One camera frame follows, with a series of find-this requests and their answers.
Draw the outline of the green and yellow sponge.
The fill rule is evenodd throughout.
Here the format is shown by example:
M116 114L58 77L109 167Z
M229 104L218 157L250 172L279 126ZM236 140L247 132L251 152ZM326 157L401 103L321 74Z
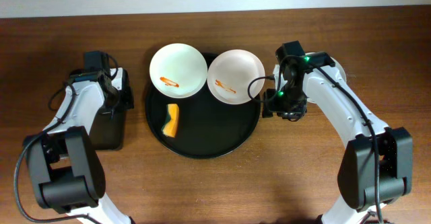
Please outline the green and yellow sponge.
M175 138L179 123L179 106L177 104L168 104L166 106L166 122L162 127L162 133L166 137Z

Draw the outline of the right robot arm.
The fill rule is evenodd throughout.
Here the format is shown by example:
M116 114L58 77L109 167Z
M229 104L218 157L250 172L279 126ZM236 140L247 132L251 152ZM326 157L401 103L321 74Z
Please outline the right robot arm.
M291 79L275 66L276 88L268 94L290 103L276 112L297 121L306 104L316 104L345 147L337 176L340 196L316 223L366 223L383 220L381 210L411 192L413 139L405 128L392 129L376 117L347 86L339 63L310 65Z

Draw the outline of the white plate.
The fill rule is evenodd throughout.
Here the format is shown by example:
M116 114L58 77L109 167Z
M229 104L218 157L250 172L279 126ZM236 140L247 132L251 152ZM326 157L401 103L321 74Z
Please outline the white plate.
M188 98L204 86L208 66L204 56L188 44L168 44L159 49L150 62L154 87L170 98Z
M263 88L264 81L258 79L250 90L252 80L265 76L265 69L253 53L235 49L218 55L208 69L207 85L212 95L219 101L239 105L251 101Z

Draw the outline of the pale blue plate front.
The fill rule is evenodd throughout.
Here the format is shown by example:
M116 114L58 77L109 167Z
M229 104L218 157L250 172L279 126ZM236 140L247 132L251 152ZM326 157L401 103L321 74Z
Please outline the pale blue plate front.
M340 105L347 100L339 87L345 87L346 74L340 63L326 52L308 52L303 92L307 101L318 106Z

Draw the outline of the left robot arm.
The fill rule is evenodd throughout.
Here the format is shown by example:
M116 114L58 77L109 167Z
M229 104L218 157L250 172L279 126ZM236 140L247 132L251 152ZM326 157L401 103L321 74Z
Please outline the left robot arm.
M36 202L59 214L58 221L132 223L106 193L98 150L122 147L126 111L133 107L129 76L123 68L72 74L53 120L29 136L25 161Z

